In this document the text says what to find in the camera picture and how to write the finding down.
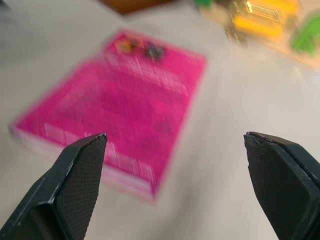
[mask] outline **white table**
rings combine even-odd
[[[0,14],[0,226],[52,165],[14,141],[9,122],[114,30],[130,27],[194,46],[209,63],[158,202],[101,185],[86,239],[277,239],[252,188],[243,134],[280,136],[320,159],[319,74],[257,43],[228,42],[189,3],[126,19],[89,0],[11,0],[10,7]]]

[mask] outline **wooden surface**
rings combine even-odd
[[[317,11],[320,12],[320,1],[301,0],[300,2],[301,2],[302,10],[298,16],[298,21],[297,21],[298,28],[301,25],[303,25],[307,16]],[[227,9],[216,3],[213,3],[210,8],[201,7],[200,13],[206,18],[214,20],[222,25],[226,25],[229,21],[229,14]],[[277,42],[269,41],[262,38],[256,38],[256,40],[299,63],[305,64],[311,67],[312,69],[320,68],[320,51],[318,51],[318,53],[314,57],[308,54],[298,54],[295,51],[293,51],[288,44],[288,42],[291,40],[291,37],[292,37],[292,33],[287,32],[283,35],[281,40]]]
[[[120,14],[129,14],[174,0],[99,0]]]

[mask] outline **green object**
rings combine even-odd
[[[195,3],[200,7],[210,7],[212,0],[195,0]]]
[[[314,55],[317,51],[317,38],[320,35],[320,12],[307,20],[302,30],[291,41],[291,47],[297,52]]]

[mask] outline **yellow object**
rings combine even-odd
[[[267,38],[280,38],[299,9],[298,0],[234,0],[229,6],[236,31]]]

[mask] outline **book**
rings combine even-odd
[[[10,130],[49,152],[106,133],[101,181],[153,200],[205,65],[202,54],[121,30]]]

